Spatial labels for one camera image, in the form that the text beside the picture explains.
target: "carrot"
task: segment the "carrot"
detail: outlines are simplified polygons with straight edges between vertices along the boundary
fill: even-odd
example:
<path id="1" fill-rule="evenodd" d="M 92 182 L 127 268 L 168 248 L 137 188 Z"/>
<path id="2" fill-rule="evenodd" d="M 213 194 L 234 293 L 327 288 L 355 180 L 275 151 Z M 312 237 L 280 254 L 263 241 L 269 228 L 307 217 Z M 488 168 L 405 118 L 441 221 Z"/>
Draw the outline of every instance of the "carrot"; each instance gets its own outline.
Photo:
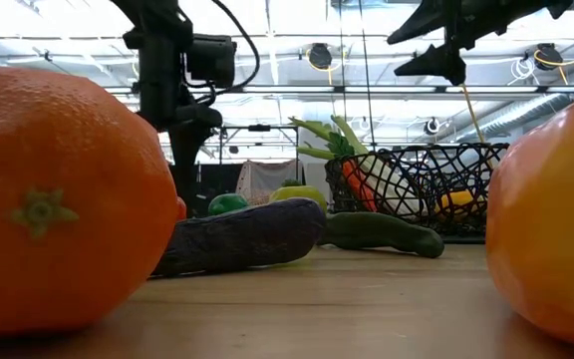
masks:
<path id="1" fill-rule="evenodd" d="M 374 191 L 365 184 L 365 175 L 358 169 L 354 160 L 343 163 L 343 175 L 351 191 L 358 196 L 363 205 L 372 212 L 377 212 Z"/>

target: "ceiling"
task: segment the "ceiling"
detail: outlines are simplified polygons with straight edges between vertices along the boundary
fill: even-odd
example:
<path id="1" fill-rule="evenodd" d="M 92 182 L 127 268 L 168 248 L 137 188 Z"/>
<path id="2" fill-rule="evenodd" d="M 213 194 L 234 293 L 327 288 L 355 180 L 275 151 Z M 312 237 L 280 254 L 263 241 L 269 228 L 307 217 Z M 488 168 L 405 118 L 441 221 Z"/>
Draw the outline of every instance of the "ceiling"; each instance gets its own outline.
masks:
<path id="1" fill-rule="evenodd" d="M 223 1 L 251 35 L 261 57 L 260 71 L 248 85 L 249 91 L 223 95 L 214 104 L 225 123 L 287 125 L 290 116 L 320 120 L 329 118 L 332 112 L 343 115 L 346 112 L 366 142 L 371 141 L 368 119 L 372 120 L 378 143 L 440 141 L 453 134 L 457 139 L 457 131 L 470 125 L 463 94 L 423 95 L 422 87 L 449 83 L 436 77 L 394 74 L 398 65 L 414 53 L 422 53 L 431 44 L 441 44 L 442 31 L 389 46 L 386 37 L 406 21 L 417 2 L 389 0 L 386 6 L 379 6 L 378 0 L 364 1 L 369 6 L 365 6 L 362 16 L 355 6 L 347 6 L 339 14 L 326 0 Z M 246 79 L 254 67 L 253 55 L 226 15 L 209 0 L 181 0 L 179 5 L 192 20 L 196 33 L 234 38 L 238 43 L 235 82 Z M 131 27 L 123 13 L 108 0 L 0 0 L 0 66 L 87 77 L 117 93 L 122 102 L 136 110 L 139 99 L 121 90 L 138 80 L 138 54 L 122 40 Z M 473 91 L 472 104 L 478 117 L 492 115 L 515 101 L 527 103 L 542 96 L 534 90 L 526 95 L 512 90 L 504 92 L 501 90 L 504 87 L 565 85 L 559 71 L 534 69 L 532 60 L 520 62 L 525 53 L 532 55 L 536 45 L 544 42 L 554 43 L 564 62 L 574 61 L 574 9 L 557 21 L 547 11 L 540 11 L 511 24 L 503 36 L 486 36 L 477 41 L 474 49 L 462 51 L 468 65 L 467 85 L 474 90 L 497 88 L 488 93 Z M 316 71 L 311 67 L 305 54 L 313 43 L 328 45 L 335 71 Z M 569 84 L 574 85 L 574 64 L 564 66 L 563 70 Z M 367 85 L 374 94 L 364 91 L 338 94 L 330 90 L 334 86 L 349 89 Z M 259 88 L 262 91 L 254 92 L 253 87 L 262 87 Z M 427 138 L 423 126 L 430 118 L 452 127 L 443 127 L 437 138 Z M 245 149 L 245 144 L 267 145 L 251 146 L 249 152 L 240 151 L 237 155 L 225 151 L 224 157 L 293 157 L 291 142 L 295 138 L 290 138 L 289 133 L 295 132 L 283 132 L 239 131 L 229 139 L 230 145 L 238 142 Z M 217 144 L 207 146 L 213 155 L 218 155 Z M 213 161 L 207 155 L 202 159 Z"/>

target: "wire basket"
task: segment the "wire basket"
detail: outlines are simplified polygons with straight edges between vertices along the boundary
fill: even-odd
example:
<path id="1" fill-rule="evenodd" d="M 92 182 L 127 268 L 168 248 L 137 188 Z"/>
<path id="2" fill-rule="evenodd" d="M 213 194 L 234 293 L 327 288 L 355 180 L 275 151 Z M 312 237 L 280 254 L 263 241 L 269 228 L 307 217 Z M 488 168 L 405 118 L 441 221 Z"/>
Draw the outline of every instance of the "wire basket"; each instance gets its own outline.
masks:
<path id="1" fill-rule="evenodd" d="M 374 211 L 444 235 L 480 235 L 492 169 L 508 144 L 410 146 L 325 165 L 333 212 Z"/>

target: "table surface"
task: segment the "table surface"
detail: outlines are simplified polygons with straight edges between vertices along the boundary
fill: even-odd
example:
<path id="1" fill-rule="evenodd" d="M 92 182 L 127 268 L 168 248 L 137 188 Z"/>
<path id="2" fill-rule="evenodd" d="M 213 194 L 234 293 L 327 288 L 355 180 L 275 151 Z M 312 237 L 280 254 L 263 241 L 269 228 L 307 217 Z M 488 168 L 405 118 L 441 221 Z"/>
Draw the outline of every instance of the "table surface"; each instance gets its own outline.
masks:
<path id="1" fill-rule="evenodd" d="M 573 358 L 495 292 L 481 245 L 440 259 L 315 249 L 291 264 L 148 282 L 99 325 L 0 358 Z"/>

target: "green leaves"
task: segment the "green leaves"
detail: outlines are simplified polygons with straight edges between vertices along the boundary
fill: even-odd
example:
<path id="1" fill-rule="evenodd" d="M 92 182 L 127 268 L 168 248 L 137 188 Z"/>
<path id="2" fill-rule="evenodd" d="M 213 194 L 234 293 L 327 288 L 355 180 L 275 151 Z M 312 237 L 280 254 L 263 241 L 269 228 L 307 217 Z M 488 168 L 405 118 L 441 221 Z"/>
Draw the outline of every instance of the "green leaves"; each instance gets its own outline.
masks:
<path id="1" fill-rule="evenodd" d="M 356 154 L 354 148 L 349 145 L 349 141 L 347 141 L 344 136 L 336 133 L 329 134 L 329 144 L 327 144 L 327 148 L 336 157 L 353 156 Z"/>

